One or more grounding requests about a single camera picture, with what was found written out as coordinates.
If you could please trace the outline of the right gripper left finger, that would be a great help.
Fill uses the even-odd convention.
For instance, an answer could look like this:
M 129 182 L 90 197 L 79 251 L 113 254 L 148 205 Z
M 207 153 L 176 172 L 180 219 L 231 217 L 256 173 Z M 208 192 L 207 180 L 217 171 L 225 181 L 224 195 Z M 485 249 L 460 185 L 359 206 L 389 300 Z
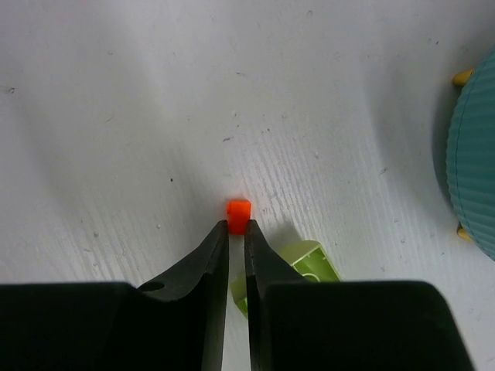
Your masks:
M 229 272 L 227 224 L 139 287 L 4 284 L 3 370 L 219 370 Z

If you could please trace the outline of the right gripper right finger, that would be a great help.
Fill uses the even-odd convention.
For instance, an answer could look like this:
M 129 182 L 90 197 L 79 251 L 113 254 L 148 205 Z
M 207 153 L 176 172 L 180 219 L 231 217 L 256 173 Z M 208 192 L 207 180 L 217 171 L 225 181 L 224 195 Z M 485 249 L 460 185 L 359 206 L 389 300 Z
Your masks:
M 254 370 L 471 370 L 449 306 L 423 281 L 315 283 L 244 237 Z

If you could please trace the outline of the small orange lego piece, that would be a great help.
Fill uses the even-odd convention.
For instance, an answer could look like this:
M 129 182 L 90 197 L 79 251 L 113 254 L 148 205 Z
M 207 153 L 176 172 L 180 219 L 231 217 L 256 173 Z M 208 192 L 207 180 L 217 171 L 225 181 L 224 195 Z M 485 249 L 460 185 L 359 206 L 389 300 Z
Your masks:
M 247 224 L 251 219 L 252 203 L 246 199 L 232 199 L 227 203 L 227 226 L 229 234 L 245 235 Z

